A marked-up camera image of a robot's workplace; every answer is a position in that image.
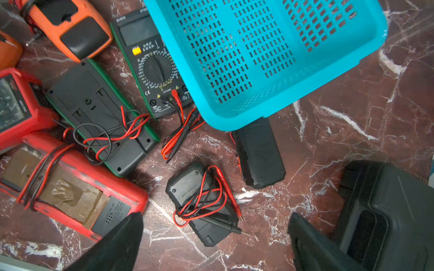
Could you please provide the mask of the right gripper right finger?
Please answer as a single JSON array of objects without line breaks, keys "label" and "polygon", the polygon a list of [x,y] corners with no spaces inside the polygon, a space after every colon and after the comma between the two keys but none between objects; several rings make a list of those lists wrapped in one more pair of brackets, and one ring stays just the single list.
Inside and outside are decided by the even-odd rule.
[{"label": "right gripper right finger", "polygon": [[363,271],[327,236],[315,229],[300,214],[292,213],[288,233],[292,242],[294,264],[298,271]]}]

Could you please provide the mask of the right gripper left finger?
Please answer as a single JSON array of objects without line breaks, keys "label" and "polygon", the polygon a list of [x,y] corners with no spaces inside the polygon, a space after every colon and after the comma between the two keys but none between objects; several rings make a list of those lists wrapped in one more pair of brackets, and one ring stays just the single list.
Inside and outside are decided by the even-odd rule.
[{"label": "right gripper left finger", "polygon": [[131,271],[134,268],[144,224],[140,212],[131,213],[67,271]]}]

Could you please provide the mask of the large red multimeter taped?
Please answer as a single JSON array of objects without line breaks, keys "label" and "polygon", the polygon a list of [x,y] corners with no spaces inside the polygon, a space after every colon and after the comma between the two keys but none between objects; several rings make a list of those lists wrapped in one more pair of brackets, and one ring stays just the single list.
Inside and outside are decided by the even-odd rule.
[{"label": "large red multimeter taped", "polygon": [[73,144],[44,132],[23,137],[1,171],[1,191],[99,241],[131,213],[144,213],[148,193],[103,166],[92,166]]}]

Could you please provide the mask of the red multimeter with display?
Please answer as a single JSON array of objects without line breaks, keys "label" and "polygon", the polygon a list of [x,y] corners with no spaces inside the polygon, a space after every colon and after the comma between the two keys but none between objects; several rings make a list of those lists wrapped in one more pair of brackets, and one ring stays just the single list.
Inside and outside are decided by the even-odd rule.
[{"label": "red multimeter with display", "polygon": [[38,78],[16,68],[1,71],[1,154],[20,145],[25,135],[57,126],[58,120]]}]

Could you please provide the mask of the orange multimeter near left arm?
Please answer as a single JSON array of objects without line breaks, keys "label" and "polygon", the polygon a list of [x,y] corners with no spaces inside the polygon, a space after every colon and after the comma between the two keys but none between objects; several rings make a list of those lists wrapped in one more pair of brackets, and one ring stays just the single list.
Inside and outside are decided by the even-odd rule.
[{"label": "orange multimeter near left arm", "polygon": [[23,47],[10,35],[1,32],[1,71],[15,68],[23,54]]}]

